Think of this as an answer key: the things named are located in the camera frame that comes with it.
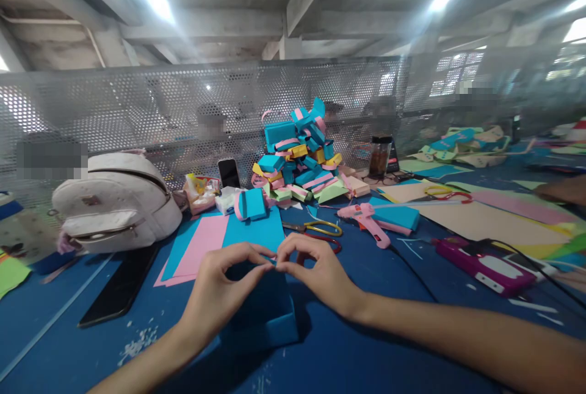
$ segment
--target perforated metal panel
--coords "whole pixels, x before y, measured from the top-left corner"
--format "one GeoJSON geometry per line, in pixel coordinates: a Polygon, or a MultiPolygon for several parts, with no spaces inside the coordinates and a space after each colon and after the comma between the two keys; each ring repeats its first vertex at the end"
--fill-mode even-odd
{"type": "Polygon", "coordinates": [[[15,146],[34,140],[85,143],[90,156],[145,148],[171,188],[186,173],[217,177],[217,161],[233,157],[249,185],[266,152],[262,113],[282,121],[316,96],[328,138],[353,167],[367,165],[374,132],[393,133],[400,156],[450,126],[517,113],[533,134],[586,115],[586,45],[560,48],[3,74],[0,182],[24,206],[51,207],[60,181],[16,178],[15,146]]]}
{"type": "Polygon", "coordinates": [[[265,123],[283,121],[296,107],[310,109],[316,96],[326,104],[335,150],[365,166],[360,144],[375,129],[390,132],[400,117],[407,63],[385,57],[5,74],[2,187],[24,206],[50,209],[60,181],[16,178],[15,146],[31,136],[85,143],[90,156],[146,148],[171,188],[186,173],[218,177],[218,160],[235,158],[249,185],[253,163],[266,152],[262,113],[275,111],[265,123]]]}

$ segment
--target smartphone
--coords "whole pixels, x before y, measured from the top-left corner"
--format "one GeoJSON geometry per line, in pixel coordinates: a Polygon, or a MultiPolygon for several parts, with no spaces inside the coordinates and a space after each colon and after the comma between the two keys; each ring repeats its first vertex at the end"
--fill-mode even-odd
{"type": "Polygon", "coordinates": [[[218,161],[218,170],[220,170],[222,187],[240,188],[238,167],[234,159],[220,159],[218,161]]]}
{"type": "Polygon", "coordinates": [[[158,243],[147,248],[127,251],[126,257],[81,318],[78,327],[91,327],[126,315],[158,252],[158,243]]]}

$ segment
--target white backpack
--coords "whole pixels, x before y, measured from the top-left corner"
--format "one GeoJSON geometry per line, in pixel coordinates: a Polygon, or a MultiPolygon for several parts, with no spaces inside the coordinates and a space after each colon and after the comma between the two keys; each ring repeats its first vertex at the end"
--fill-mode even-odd
{"type": "Polygon", "coordinates": [[[63,230],[89,253],[143,248],[168,237],[182,215],[156,167],[143,156],[108,153],[87,160],[87,179],[53,193],[63,230]]]}

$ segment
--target table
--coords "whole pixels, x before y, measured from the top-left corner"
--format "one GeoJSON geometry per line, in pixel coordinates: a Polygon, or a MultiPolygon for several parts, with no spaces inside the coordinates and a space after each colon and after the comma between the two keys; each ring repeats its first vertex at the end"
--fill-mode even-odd
{"type": "MultiPolygon", "coordinates": [[[[538,149],[537,156],[510,157],[501,166],[454,174],[442,180],[526,192],[509,180],[549,181],[562,177],[522,169],[529,157],[544,158],[546,153],[538,149]]],[[[547,159],[547,162],[568,163],[555,159],[547,159]]],[[[334,212],[320,208],[318,217],[335,222],[334,212]]],[[[302,223],[309,218],[305,208],[303,211],[282,210],[281,216],[291,223],[302,223]]],[[[396,298],[432,300],[396,254],[378,249],[372,237],[357,227],[347,223],[341,226],[344,236],[338,257],[358,286],[396,298]]],[[[446,235],[443,228],[423,218],[411,238],[428,240],[446,235]]],[[[438,256],[425,242],[403,242],[399,240],[405,238],[403,236],[393,233],[389,236],[440,302],[495,310],[578,338],[586,336],[586,313],[550,283],[539,284],[527,295],[536,304],[558,309],[560,313],[551,317],[562,321],[563,326],[538,316],[534,310],[510,304],[438,256]]],[[[41,285],[40,277],[32,274],[23,285],[4,297],[0,301],[0,371],[36,335],[40,338],[0,382],[0,391],[84,392],[118,368],[125,347],[140,348],[137,342],[140,342],[141,332],[145,338],[162,336],[179,320],[192,289],[192,283],[153,288],[171,245],[172,240],[160,242],[159,255],[129,313],[92,328],[78,329],[76,325],[118,267],[123,253],[108,261],[109,256],[104,255],[86,257],[47,285],[41,285]],[[44,334],[39,334],[95,273],[93,280],[58,320],[44,334]]],[[[235,358],[214,341],[160,391],[259,394],[373,389],[397,393],[501,391],[497,383],[481,374],[418,345],[345,322],[316,300],[302,283],[292,277],[288,277],[288,282],[301,342],[235,358]]],[[[568,289],[586,301],[585,294],[568,289]]]]}

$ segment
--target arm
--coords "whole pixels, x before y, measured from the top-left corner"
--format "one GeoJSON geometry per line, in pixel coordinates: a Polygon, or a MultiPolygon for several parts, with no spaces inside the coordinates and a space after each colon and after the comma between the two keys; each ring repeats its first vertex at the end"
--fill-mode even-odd
{"type": "Polygon", "coordinates": [[[184,368],[227,324],[264,273],[273,268],[260,254],[274,256],[267,248],[249,243],[207,253],[179,322],[90,393],[148,393],[184,368]],[[228,280],[226,270],[245,260],[259,266],[238,282],[228,280]]]}
{"type": "Polygon", "coordinates": [[[385,298],[360,290],[325,242],[290,235],[277,270],[303,281],[340,316],[420,343],[521,392],[582,393],[586,346],[569,336],[487,310],[385,298]],[[297,262],[289,261],[298,251],[297,262]],[[317,260],[312,269],[306,258],[317,260]]]}

